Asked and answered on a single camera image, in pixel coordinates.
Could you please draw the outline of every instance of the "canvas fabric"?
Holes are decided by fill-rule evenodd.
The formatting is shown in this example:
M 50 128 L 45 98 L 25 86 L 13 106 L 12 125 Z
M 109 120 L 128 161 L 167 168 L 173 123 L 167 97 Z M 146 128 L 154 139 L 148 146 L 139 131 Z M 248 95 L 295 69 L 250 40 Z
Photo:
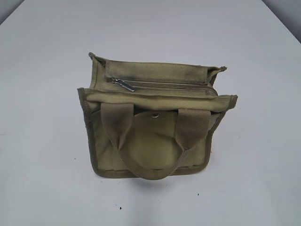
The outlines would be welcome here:
M 213 88 L 226 67 L 89 55 L 91 84 L 78 93 L 97 175 L 157 180 L 206 167 L 212 135 L 237 101 Z

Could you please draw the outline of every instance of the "metal zipper pull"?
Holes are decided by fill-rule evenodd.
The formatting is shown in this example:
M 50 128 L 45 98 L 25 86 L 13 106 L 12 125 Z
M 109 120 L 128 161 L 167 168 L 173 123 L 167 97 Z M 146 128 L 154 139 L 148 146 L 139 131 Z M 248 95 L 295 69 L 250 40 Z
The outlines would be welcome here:
M 126 83 L 125 81 L 123 81 L 121 79 L 114 79 L 113 78 L 112 80 L 113 80 L 114 84 L 118 84 L 121 87 L 127 89 L 128 91 L 131 91 L 131 92 L 135 92 L 136 91 L 136 89 L 133 86 L 131 86 L 130 84 Z

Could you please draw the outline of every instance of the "table surface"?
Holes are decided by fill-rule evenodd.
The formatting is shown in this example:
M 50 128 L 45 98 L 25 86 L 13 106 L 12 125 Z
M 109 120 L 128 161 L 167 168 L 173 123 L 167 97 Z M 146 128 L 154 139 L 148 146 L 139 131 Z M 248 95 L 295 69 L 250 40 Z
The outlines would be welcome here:
M 94 174 L 76 90 L 89 51 L 228 67 L 215 87 L 238 103 L 204 171 Z M 0 26 L 0 225 L 301 225 L 300 62 L 259 0 L 26 0 Z

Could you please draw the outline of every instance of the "fabric strap handle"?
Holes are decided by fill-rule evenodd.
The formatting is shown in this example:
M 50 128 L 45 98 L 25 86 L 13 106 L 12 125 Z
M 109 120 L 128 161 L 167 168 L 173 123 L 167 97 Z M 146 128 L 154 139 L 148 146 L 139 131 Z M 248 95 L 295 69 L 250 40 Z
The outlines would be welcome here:
M 189 150 L 207 135 L 210 111 L 194 109 L 178 109 L 175 126 L 175 140 L 182 153 L 176 163 L 167 169 L 146 169 L 130 156 L 124 147 L 127 134 L 134 118 L 133 104 L 101 103 L 103 126 L 113 146 L 118 149 L 121 159 L 128 169 L 138 177 L 148 180 L 163 179 L 171 175 L 183 162 Z

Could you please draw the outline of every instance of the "zippered pocket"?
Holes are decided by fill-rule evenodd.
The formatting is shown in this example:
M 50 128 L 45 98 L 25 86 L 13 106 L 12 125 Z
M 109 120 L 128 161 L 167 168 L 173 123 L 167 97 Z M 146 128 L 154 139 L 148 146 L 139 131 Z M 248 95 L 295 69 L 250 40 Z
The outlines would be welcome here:
M 165 83 L 165 82 L 146 82 L 146 81 L 129 81 L 122 79 L 111 79 L 112 83 L 120 85 L 121 87 L 127 89 L 128 91 L 135 92 L 136 89 L 144 88 L 157 88 L 157 89 L 191 89 L 191 90 L 209 90 L 217 95 L 214 88 L 208 85 L 192 85 L 192 84 L 182 84 L 182 83 Z

